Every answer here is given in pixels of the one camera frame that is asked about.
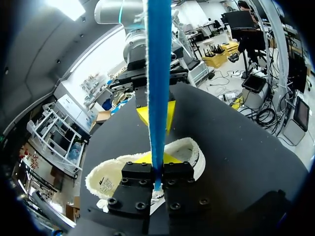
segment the chair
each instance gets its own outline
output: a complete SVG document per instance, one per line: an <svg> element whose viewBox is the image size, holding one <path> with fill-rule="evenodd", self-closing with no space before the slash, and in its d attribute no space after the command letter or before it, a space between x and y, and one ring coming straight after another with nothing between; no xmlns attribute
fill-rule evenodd
<svg viewBox="0 0 315 236"><path fill-rule="evenodd" d="M223 32L223 28L221 27L221 24L219 23L219 21L215 20L213 27L217 29L216 33L220 34L220 31Z"/></svg>

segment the cardboard box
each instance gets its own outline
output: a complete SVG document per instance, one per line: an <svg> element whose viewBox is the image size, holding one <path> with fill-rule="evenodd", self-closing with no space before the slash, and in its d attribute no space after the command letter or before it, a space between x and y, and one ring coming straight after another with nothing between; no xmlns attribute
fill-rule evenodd
<svg viewBox="0 0 315 236"><path fill-rule="evenodd" d="M80 209L80 197L79 196L73 197L73 207Z"/></svg>
<svg viewBox="0 0 315 236"><path fill-rule="evenodd" d="M105 122L111 117L110 111L99 112L96 118L96 122Z"/></svg>
<svg viewBox="0 0 315 236"><path fill-rule="evenodd" d="M111 118L110 111L99 112L96 117L96 120L92 123L90 133L93 134L109 118Z"/></svg>
<svg viewBox="0 0 315 236"><path fill-rule="evenodd" d="M77 219L80 218L80 209L65 205L65 216L73 222L76 222Z"/></svg>
<svg viewBox="0 0 315 236"><path fill-rule="evenodd" d="M65 215L67 218L76 222L80 218L80 197L73 197L73 205L65 205Z"/></svg>

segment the desk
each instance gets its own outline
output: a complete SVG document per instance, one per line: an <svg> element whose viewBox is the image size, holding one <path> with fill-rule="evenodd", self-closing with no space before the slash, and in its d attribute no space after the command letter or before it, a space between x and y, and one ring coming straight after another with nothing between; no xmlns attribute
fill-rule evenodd
<svg viewBox="0 0 315 236"><path fill-rule="evenodd" d="M201 34L202 33L196 32L196 33L187 35L187 39L191 42L193 53L195 54L196 59L198 58L197 55L196 55L196 51L199 52L200 58L202 58L202 54L201 54L201 52L199 50L199 46L197 45L196 40L194 38L197 37L198 35L201 35Z"/></svg>
<svg viewBox="0 0 315 236"><path fill-rule="evenodd" d="M176 109L166 143L191 137L206 158L200 181L211 189L212 214L244 210L270 190L282 189L293 200L308 174L303 163L277 138L216 97L178 83L170 87ZM150 150L148 128L130 100L91 137L80 189L81 217L96 208L98 197L85 187L85 177L99 163L121 155ZM151 234L168 232L166 207L151 216Z"/></svg>
<svg viewBox="0 0 315 236"><path fill-rule="evenodd" d="M209 30L210 30L210 32L211 32L211 34L213 35L213 32L212 32L210 26L211 26L211 25L214 25L214 24L215 24L215 22L213 21L213 22L211 22L211 23L208 23L208 24L203 25L202 27L208 27Z"/></svg>

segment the ceiling light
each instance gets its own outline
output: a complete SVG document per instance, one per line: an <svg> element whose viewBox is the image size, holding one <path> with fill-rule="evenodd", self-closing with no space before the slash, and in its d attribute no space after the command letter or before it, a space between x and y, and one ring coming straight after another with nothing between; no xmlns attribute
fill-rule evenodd
<svg viewBox="0 0 315 236"><path fill-rule="evenodd" d="M76 21L85 13L85 9L79 0L47 0L47 3L58 8L73 21Z"/></svg>
<svg viewBox="0 0 315 236"><path fill-rule="evenodd" d="M113 36L114 34L116 34L117 32L121 31L123 29L123 27L119 27L116 30L112 31L111 33L109 33L108 35L106 35L104 38L102 38L100 41L98 41L94 46L91 47L91 49L88 50L88 52L86 52L79 60L78 62L70 69L70 73L72 73L80 64L82 61L84 61L84 59L91 53L93 52L99 45L101 45L106 39L108 39L109 37Z"/></svg>

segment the blue strap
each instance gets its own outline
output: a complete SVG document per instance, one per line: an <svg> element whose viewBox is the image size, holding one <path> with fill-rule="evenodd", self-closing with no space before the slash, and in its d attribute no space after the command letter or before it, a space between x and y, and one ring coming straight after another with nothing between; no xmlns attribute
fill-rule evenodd
<svg viewBox="0 0 315 236"><path fill-rule="evenodd" d="M162 178L171 63L171 0L148 0L148 105L155 189Z"/></svg>

